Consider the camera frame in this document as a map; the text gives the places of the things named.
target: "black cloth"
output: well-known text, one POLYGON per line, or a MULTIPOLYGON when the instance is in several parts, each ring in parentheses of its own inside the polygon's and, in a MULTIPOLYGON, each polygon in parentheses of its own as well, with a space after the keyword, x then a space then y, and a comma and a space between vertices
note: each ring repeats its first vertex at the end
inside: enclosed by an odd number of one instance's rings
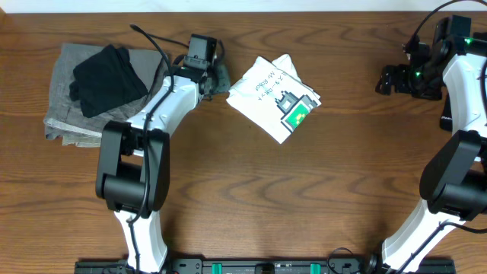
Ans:
POLYGON ((126 48, 106 46, 73 70, 71 100, 80 100, 83 116, 91 118, 147 95, 142 80, 130 64, 126 48))

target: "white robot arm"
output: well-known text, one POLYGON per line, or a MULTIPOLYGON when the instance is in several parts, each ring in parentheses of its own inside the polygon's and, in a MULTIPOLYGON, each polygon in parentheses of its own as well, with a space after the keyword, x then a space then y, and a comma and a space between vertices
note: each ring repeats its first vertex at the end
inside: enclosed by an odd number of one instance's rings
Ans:
POLYGON ((382 243, 382 266, 375 272, 417 271, 426 254, 455 229, 453 224, 471 221, 487 208, 485 174, 470 170, 474 160, 484 158, 487 140, 487 42, 470 38, 469 18, 457 16, 438 23, 434 41, 431 52, 426 45, 418 44, 417 50, 409 53, 411 65, 400 65, 406 70, 403 75, 388 78, 384 72, 399 69, 386 67, 376 90, 390 93, 385 80, 396 85, 396 92, 406 92, 398 86, 407 81, 413 97, 440 99, 443 82, 450 96, 453 137, 425 168, 420 185, 422 198, 401 228, 382 243))
POLYGON ((108 123, 103 130, 97 195, 107 201, 108 208, 115 212, 123 227, 129 248, 128 267, 135 272, 159 273, 166 259, 160 209, 169 187, 170 137, 203 97, 227 91, 230 87, 226 69, 216 57, 216 45, 216 40, 211 37, 193 34, 183 65, 172 68, 173 83, 167 76, 162 88, 143 110, 126 123, 108 123), (145 125, 148 113, 153 114, 145 125), (144 163, 140 167, 122 162, 120 155, 144 156, 145 126, 148 155, 144 157, 144 163), (148 186, 145 186, 146 166, 150 167, 148 186), (134 219, 131 227, 129 221, 134 219))

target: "wooden table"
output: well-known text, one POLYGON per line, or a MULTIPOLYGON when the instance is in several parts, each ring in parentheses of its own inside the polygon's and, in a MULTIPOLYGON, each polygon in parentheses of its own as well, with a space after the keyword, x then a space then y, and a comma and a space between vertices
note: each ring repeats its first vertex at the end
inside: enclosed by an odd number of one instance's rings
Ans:
MULTIPOLYGON (((44 139, 54 62, 64 42, 153 49, 130 30, 187 41, 222 39, 236 81, 257 56, 289 53, 321 95, 278 145, 226 96, 202 102, 171 140, 171 186, 162 208, 171 250, 208 258, 368 254, 419 200, 424 166, 450 138, 443 101, 374 93, 380 70, 406 62, 426 13, 17 14, 0 26, 0 266, 5 273, 68 273, 79 259, 127 253, 122 229, 94 192, 96 148, 44 139)), ((486 30, 485 13, 466 13, 486 30)), ((436 14, 421 31, 431 41, 436 14)), ((161 43, 175 56, 177 45, 161 43)), ((478 217, 470 226, 487 227, 478 217)), ((454 231, 431 255, 460 273, 487 267, 487 237, 454 231)))

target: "gray cloth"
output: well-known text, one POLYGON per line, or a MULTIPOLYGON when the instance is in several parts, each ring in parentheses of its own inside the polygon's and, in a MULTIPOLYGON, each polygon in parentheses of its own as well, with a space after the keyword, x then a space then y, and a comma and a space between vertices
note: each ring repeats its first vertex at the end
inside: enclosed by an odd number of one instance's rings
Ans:
MULTIPOLYGON (((92 118, 83 116, 79 100, 73 102, 69 98, 69 85, 75 80, 73 69, 102 49, 102 46, 71 43, 62 45, 61 55, 54 65, 49 88, 49 109, 44 117, 46 139, 53 140, 62 136, 63 145, 99 147, 101 131, 108 121, 125 121, 137 114, 148 102, 147 97, 143 97, 92 118)), ((161 54, 153 50, 129 49, 129 55, 135 73, 149 91, 161 60, 161 54)), ((158 75, 152 96, 161 89, 162 75, 166 70, 167 66, 164 64, 158 75)))

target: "black cable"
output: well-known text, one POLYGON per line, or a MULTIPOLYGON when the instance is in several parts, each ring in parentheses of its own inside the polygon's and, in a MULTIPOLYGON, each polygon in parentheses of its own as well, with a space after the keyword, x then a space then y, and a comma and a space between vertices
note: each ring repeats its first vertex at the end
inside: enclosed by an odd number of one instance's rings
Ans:
POLYGON ((186 47, 187 49, 189 49, 189 45, 188 45, 188 44, 185 44, 185 43, 183 43, 183 42, 176 41, 176 40, 172 40, 172 39, 169 39, 169 38, 166 38, 166 37, 159 37, 159 36, 154 35, 154 34, 151 34, 151 33, 147 33, 147 35, 149 35, 149 36, 150 36, 150 37, 152 37, 152 38, 159 39, 159 40, 163 40, 163 41, 170 42, 170 43, 175 43, 175 44, 178 44, 178 45, 184 46, 184 47, 186 47))
POLYGON ((485 117, 487 117, 487 89, 485 89, 485 79, 487 78, 487 61, 480 70, 480 93, 482 95, 482 102, 484 103, 485 117))
POLYGON ((416 256, 418 256, 418 254, 420 254, 421 251, 423 251, 425 249, 425 247, 428 246, 428 244, 434 239, 434 237, 436 237, 436 235, 438 233, 440 233, 440 231, 442 231, 444 229, 444 227, 446 227, 448 225, 454 226, 455 228, 459 228, 463 231, 467 231, 467 232, 474 233, 474 234, 485 234, 485 233, 487 233, 487 228, 485 228, 485 229, 469 228, 469 227, 459 225, 459 224, 455 224, 455 223, 449 222, 449 221, 446 221, 442 224, 439 224, 439 226, 433 231, 433 233, 431 233, 431 235, 429 235, 429 237, 426 239, 426 241, 424 241, 422 243, 422 245, 417 249, 417 251, 412 253, 411 256, 409 257, 409 259, 399 268, 399 270, 396 271, 396 274, 403 273, 404 269, 406 269, 406 267, 416 258, 416 256))
POLYGON ((151 108, 151 110, 145 115, 145 121, 144 121, 144 127, 142 130, 142 145, 144 149, 144 167, 145 167, 145 186, 144 186, 144 196, 142 197, 142 204, 140 209, 138 210, 137 214, 135 215, 134 218, 128 219, 127 223, 129 224, 130 227, 130 235, 132 238, 132 245, 134 246, 134 251, 135 251, 135 259, 136 259, 136 268, 135 268, 135 273, 139 274, 140 271, 140 262, 139 262, 139 257, 140 253, 138 252, 137 248, 137 241, 135 240, 135 232, 133 228, 133 224, 140 218, 142 215, 148 201, 148 193, 149 193, 149 186, 150 186, 150 164, 149 164, 149 151, 148 151, 148 137, 147 137, 147 131, 148 131, 148 124, 152 119, 152 116, 154 115, 154 112, 156 109, 161 105, 161 103, 169 96, 171 92, 173 92, 174 88, 174 75, 170 67, 170 62, 169 59, 167 58, 166 54, 164 51, 159 47, 159 45, 148 35, 146 32, 144 32, 140 27, 138 27, 135 24, 130 24, 130 27, 137 31, 138 33, 143 34, 151 43, 155 46, 156 49, 158 49, 159 53, 162 55, 162 58, 166 62, 167 65, 167 70, 169 71, 169 76, 170 76, 170 86, 169 89, 167 90, 166 94, 164 94, 161 99, 156 102, 156 104, 151 108))
MULTIPOLYGON (((346 247, 339 247, 337 249, 335 249, 334 251, 332 251, 332 253, 328 256, 328 262, 326 262, 326 266, 328 267, 328 272, 333 272, 335 274, 342 274, 342 273, 338 273, 337 271, 335 271, 335 266, 331 266, 331 261, 332 261, 332 257, 333 257, 333 254, 336 253, 337 251, 340 251, 340 250, 344 250, 344 251, 348 251, 352 256, 353 256, 353 252, 350 251, 350 249, 346 248, 346 247)), ((355 271, 355 272, 351 272, 350 274, 356 274, 356 273, 359 273, 360 270, 358 271, 355 271)))
POLYGON ((164 62, 164 58, 161 58, 161 61, 159 62, 158 67, 155 69, 155 74, 154 74, 154 79, 152 80, 151 89, 149 90, 147 97, 144 100, 144 104, 146 104, 147 101, 152 99, 154 96, 154 88, 155 88, 156 83, 158 82, 158 76, 159 76, 159 73, 161 72, 161 69, 163 67, 162 66, 163 62, 164 62))
POLYGON ((175 58, 173 61, 173 65, 179 65, 181 61, 183 61, 184 57, 186 57, 186 54, 181 54, 178 57, 175 58))
POLYGON ((409 39, 408 43, 406 45, 410 45, 412 43, 412 41, 416 38, 416 36, 418 35, 418 32, 419 30, 421 30, 421 28, 423 27, 423 25, 426 23, 426 21, 433 15, 435 14, 437 11, 441 10, 442 8, 448 6, 448 5, 451 5, 453 3, 457 3, 457 2, 463 2, 463 1, 472 1, 472 2, 477 2, 479 4, 482 4, 484 6, 487 6, 487 2, 484 2, 483 0, 452 0, 450 2, 446 2, 444 4, 442 4, 441 6, 437 7, 436 9, 434 9, 432 12, 430 12, 425 19, 423 19, 423 21, 419 24, 418 28, 415 30, 415 32, 412 34, 411 36, 411 39, 409 39))

